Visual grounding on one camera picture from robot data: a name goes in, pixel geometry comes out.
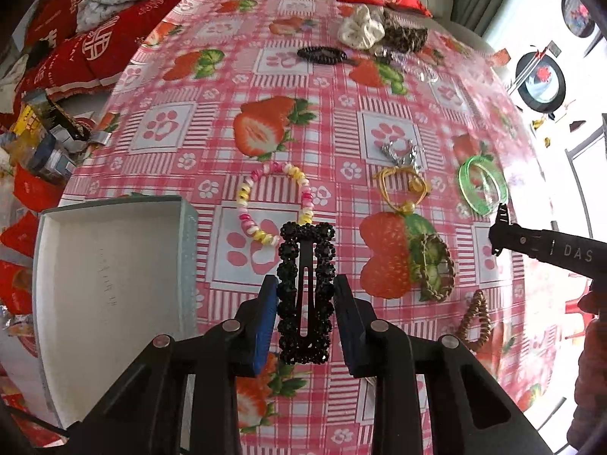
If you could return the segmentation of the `green translucent bangle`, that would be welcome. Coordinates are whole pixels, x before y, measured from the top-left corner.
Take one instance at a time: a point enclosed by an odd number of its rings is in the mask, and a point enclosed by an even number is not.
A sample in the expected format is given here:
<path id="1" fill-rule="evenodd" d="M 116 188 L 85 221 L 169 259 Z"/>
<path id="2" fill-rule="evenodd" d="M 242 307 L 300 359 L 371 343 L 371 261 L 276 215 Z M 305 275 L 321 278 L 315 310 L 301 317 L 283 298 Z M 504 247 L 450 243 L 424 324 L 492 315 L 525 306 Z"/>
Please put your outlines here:
<path id="1" fill-rule="evenodd" d="M 470 209 L 487 217 L 509 200 L 508 186 L 500 168 L 484 156 L 468 158 L 457 175 L 461 194 Z"/>

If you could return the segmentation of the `silver bunny hair clip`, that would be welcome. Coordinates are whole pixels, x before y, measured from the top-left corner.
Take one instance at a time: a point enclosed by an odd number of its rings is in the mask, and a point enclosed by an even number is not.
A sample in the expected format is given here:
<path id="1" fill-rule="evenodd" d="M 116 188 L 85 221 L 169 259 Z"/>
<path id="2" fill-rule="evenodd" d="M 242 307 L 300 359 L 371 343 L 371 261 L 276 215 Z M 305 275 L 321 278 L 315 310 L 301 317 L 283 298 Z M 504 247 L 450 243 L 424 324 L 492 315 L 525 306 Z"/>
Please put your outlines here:
<path id="1" fill-rule="evenodd" d="M 388 141 L 380 146 L 382 154 L 388 158 L 396 168 L 411 168 L 415 173 L 422 171 L 420 162 L 420 149 L 409 140 L 405 140 L 402 151 L 395 148 L 394 141 Z"/>

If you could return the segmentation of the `black beaded snap hair clip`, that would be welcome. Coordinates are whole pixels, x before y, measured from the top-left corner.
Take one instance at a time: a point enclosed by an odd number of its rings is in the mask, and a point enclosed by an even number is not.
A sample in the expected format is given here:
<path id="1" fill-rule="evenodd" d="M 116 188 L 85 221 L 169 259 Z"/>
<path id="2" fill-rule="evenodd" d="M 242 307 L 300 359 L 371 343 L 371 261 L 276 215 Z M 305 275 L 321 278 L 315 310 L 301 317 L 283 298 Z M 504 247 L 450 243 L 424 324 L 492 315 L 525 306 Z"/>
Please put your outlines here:
<path id="1" fill-rule="evenodd" d="M 277 267 L 281 361 L 286 365 L 328 361 L 334 313 L 334 227 L 326 222 L 281 228 Z"/>

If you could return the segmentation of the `white jewelry box tray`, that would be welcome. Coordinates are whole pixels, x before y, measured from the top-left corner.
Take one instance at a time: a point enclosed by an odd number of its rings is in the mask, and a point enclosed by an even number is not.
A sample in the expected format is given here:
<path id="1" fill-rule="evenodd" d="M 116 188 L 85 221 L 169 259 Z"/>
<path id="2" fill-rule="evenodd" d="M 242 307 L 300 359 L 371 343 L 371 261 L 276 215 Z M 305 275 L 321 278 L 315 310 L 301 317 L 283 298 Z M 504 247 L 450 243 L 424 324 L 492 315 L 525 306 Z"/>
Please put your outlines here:
<path id="1" fill-rule="evenodd" d="M 197 211 L 179 196 L 96 200 L 41 215 L 34 328 L 62 427 L 83 420 L 155 336 L 195 336 L 197 231 Z"/>

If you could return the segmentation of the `pink strawberry tablecloth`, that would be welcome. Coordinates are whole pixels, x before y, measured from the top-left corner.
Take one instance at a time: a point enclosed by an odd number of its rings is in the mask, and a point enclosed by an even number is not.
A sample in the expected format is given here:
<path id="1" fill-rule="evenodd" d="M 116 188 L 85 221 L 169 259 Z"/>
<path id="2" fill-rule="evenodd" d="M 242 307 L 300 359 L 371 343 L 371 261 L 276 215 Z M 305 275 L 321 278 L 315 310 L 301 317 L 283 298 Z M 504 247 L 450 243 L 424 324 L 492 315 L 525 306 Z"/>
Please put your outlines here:
<path id="1" fill-rule="evenodd" d="M 67 203 L 177 194 L 198 211 L 198 323 L 208 330 L 252 298 L 279 256 L 289 221 L 337 232 L 335 267 L 354 294 L 417 337 L 457 329 L 476 291 L 487 299 L 480 359 L 516 404 L 545 392 L 558 309 L 546 274 L 522 256 L 493 256 L 491 221 L 464 200 L 459 167 L 501 169 L 510 214 L 533 226 L 547 197 L 524 125 L 484 58 L 431 32 L 421 58 L 437 73 L 379 64 L 306 62 L 336 45 L 351 7 L 322 0 L 182 0 L 143 42 L 107 103 L 109 144 L 72 177 Z M 422 171 L 380 151 L 405 140 Z"/>

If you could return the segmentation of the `leopard print scrunchie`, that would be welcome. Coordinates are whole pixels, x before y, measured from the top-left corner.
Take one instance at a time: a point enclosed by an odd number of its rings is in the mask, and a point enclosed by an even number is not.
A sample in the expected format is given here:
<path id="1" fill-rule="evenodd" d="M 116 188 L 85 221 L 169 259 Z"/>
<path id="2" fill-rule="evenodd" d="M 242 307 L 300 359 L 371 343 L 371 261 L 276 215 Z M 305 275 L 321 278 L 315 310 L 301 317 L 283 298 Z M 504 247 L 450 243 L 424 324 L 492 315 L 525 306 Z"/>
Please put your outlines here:
<path id="1" fill-rule="evenodd" d="M 381 43 L 396 52 L 416 53 L 426 45 L 428 30 L 405 26 L 394 13 L 384 11 L 384 37 Z"/>

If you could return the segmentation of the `cream white scrunchie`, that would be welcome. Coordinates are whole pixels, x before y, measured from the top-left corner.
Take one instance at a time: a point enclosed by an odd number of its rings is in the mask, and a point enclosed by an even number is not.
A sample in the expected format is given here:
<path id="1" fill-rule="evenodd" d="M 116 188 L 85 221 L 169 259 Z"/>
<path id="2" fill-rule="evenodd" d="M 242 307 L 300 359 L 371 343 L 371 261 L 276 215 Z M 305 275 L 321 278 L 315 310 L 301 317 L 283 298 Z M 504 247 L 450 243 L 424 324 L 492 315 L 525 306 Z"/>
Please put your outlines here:
<path id="1" fill-rule="evenodd" d="M 338 41 L 355 50 L 369 50 L 385 37 L 382 7 L 360 4 L 338 28 Z"/>

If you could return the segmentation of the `red quilt with characters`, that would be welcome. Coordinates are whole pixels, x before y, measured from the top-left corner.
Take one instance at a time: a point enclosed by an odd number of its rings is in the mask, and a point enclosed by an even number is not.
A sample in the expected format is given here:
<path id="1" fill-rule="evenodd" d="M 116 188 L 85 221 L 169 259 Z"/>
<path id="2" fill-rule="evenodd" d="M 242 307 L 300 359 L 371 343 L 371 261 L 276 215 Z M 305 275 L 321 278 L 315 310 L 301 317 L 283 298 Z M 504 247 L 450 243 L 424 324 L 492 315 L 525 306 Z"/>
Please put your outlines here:
<path id="1" fill-rule="evenodd" d="M 25 94 L 42 88 L 54 100 L 94 94 L 116 84 L 143 42 L 157 45 L 156 28 L 181 0 L 141 0 L 88 32 L 76 33 L 82 0 L 41 0 L 25 36 L 16 81 L 1 88 L 1 116 L 20 111 Z"/>

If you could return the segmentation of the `round black wall decoration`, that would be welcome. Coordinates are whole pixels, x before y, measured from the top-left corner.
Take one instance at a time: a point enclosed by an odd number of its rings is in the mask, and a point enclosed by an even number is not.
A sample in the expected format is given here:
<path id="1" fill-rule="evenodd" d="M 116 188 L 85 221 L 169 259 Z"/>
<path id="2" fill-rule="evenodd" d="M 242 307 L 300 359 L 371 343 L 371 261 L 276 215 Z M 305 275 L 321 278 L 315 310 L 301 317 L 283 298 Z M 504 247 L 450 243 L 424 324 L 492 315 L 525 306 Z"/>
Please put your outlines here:
<path id="1" fill-rule="evenodd" d="M 554 113 L 565 100 L 565 75 L 555 59 L 545 55 L 517 92 L 532 110 Z"/>

